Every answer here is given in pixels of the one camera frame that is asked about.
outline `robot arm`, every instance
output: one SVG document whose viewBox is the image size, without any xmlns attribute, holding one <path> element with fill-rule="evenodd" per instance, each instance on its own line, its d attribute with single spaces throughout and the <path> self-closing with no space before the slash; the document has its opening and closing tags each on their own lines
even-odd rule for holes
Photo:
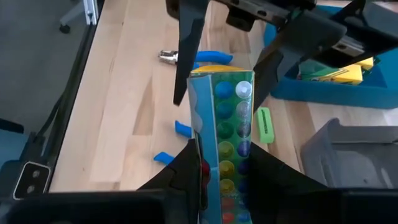
<svg viewBox="0 0 398 224">
<path fill-rule="evenodd" d="M 366 0 L 355 0 L 331 15 L 315 1 L 218 0 L 229 7 L 226 22 L 250 31 L 256 19 L 278 28 L 277 37 L 263 49 L 254 71 L 254 109 L 277 82 L 298 64 L 313 58 L 331 67 L 344 67 L 398 46 L 397 15 Z M 180 21 L 174 104 L 187 89 L 205 23 L 208 0 L 166 0 L 167 12 Z"/>
<path fill-rule="evenodd" d="M 248 204 L 257 223 L 396 223 L 396 189 L 328 189 L 252 143 Z M 0 210 L 0 223 L 197 224 L 204 202 L 195 140 L 137 191 L 45 194 Z"/>
</svg>

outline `green circle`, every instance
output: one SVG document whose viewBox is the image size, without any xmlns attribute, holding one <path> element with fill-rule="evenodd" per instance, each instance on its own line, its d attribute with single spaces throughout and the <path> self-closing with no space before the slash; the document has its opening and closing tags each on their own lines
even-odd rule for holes
<svg viewBox="0 0 398 224">
<path fill-rule="evenodd" d="M 229 156 L 232 156 L 232 153 L 234 152 L 234 146 L 227 141 L 220 142 L 218 144 L 218 155 L 222 158 L 228 158 Z"/>
<path fill-rule="evenodd" d="M 221 139 L 228 139 L 234 133 L 234 127 L 228 122 L 222 122 L 217 125 L 217 136 Z"/>
</svg>

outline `blue box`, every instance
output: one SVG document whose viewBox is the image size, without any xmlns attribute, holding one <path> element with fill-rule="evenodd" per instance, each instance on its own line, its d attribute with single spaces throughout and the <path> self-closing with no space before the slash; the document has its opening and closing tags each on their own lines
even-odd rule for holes
<svg viewBox="0 0 398 224">
<path fill-rule="evenodd" d="M 319 6 L 332 13 L 341 8 Z M 275 38 L 276 28 L 267 24 L 264 45 L 268 46 Z M 296 80 L 294 75 L 286 75 L 271 95 L 284 100 L 310 101 L 335 105 L 362 106 L 380 109 L 398 107 L 398 49 L 378 56 L 381 61 L 372 68 L 372 73 L 359 85 L 345 85 L 330 82 Z"/>
<path fill-rule="evenodd" d="M 210 168 L 200 223 L 251 224 L 246 206 L 254 72 L 220 68 L 196 69 L 187 80 L 192 129 Z"/>
</svg>

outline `pliers handle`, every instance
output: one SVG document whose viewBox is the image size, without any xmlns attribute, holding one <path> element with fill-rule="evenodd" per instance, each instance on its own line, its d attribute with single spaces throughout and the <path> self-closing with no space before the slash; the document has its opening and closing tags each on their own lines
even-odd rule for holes
<svg viewBox="0 0 398 224">
<path fill-rule="evenodd" d="M 176 50 L 161 50 L 159 59 L 163 62 L 176 65 L 178 62 L 178 51 Z M 215 50 L 199 51 L 193 64 L 193 69 L 200 67 L 198 62 L 212 62 L 219 65 L 228 65 L 232 61 L 233 56 Z"/>
</svg>

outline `gray plastic container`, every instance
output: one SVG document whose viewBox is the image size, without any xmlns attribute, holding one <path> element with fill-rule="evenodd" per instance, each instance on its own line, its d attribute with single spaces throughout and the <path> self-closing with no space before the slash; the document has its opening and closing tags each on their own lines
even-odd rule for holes
<svg viewBox="0 0 398 224">
<path fill-rule="evenodd" d="M 398 127 L 331 119 L 303 147 L 305 174 L 329 187 L 398 188 Z"/>
</svg>

